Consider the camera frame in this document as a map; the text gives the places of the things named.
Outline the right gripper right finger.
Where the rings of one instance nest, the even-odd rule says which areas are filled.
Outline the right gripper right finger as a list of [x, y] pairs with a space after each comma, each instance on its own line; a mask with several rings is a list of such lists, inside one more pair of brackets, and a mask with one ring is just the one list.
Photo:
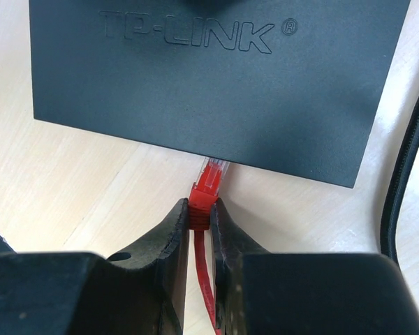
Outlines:
[[419, 311], [384, 255], [271, 253], [221, 200], [210, 232], [222, 334], [419, 334]]

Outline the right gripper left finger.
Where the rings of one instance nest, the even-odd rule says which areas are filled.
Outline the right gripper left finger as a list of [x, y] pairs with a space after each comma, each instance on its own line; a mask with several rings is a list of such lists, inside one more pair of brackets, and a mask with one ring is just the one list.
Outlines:
[[108, 258], [17, 253], [0, 235], [0, 334], [181, 334], [189, 208]]

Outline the black network switch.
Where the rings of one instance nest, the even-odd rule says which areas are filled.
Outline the black network switch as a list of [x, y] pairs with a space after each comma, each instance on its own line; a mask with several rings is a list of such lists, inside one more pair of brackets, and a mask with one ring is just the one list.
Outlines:
[[34, 116], [355, 185], [407, 1], [30, 1]]

